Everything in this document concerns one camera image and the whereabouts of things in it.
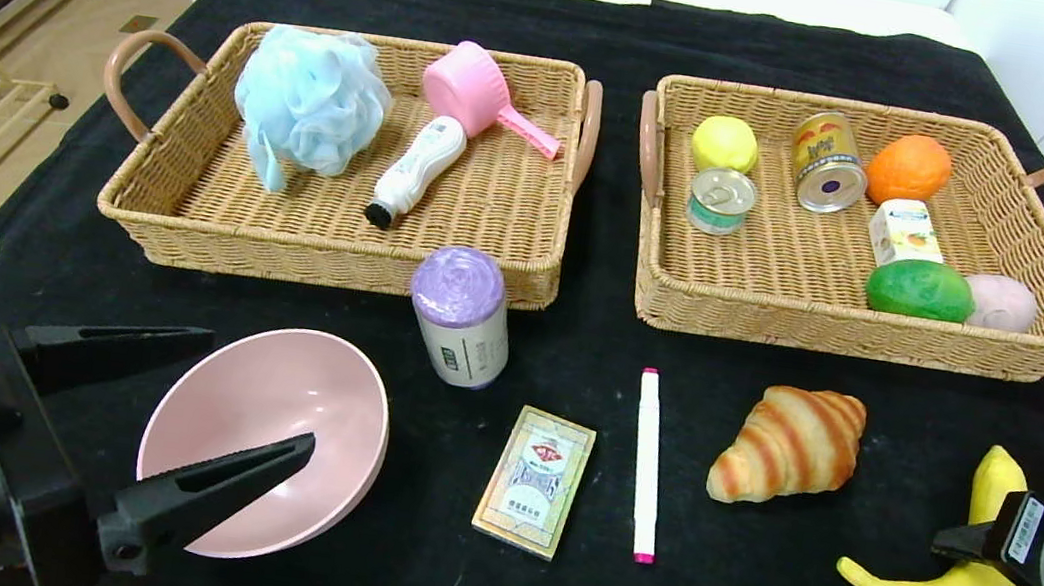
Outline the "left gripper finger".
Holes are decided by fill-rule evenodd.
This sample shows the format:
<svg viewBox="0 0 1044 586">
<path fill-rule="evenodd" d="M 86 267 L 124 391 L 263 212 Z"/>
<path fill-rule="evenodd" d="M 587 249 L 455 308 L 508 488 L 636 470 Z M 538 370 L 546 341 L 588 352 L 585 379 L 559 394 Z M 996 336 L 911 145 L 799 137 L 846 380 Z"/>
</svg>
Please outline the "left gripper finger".
<svg viewBox="0 0 1044 586">
<path fill-rule="evenodd" d="M 216 334 L 194 326 L 31 325 L 11 342 L 40 395 L 117 381 L 211 352 Z"/>
<path fill-rule="evenodd" d="M 137 480 L 96 518 L 109 573 L 148 575 L 153 550 L 193 544 L 309 464 L 315 435 L 300 433 Z"/>
</svg>

